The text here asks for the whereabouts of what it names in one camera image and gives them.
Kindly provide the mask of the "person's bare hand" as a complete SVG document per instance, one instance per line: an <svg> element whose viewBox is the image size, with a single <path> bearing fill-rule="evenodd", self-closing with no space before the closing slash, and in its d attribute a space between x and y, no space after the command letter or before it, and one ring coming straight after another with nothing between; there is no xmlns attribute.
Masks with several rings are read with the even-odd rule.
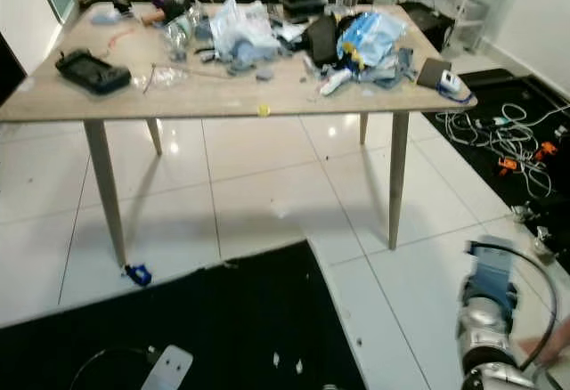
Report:
<svg viewBox="0 0 570 390"><path fill-rule="evenodd" d="M538 351L537 348L541 341L541 337L524 338L524 340L517 342L517 346L524 351L525 356L538 353L538 356L533 361L533 365L547 367L561 362L563 353L569 345L569 318L562 320L558 324L558 327L547 338L545 346L542 347L541 351Z"/></svg>

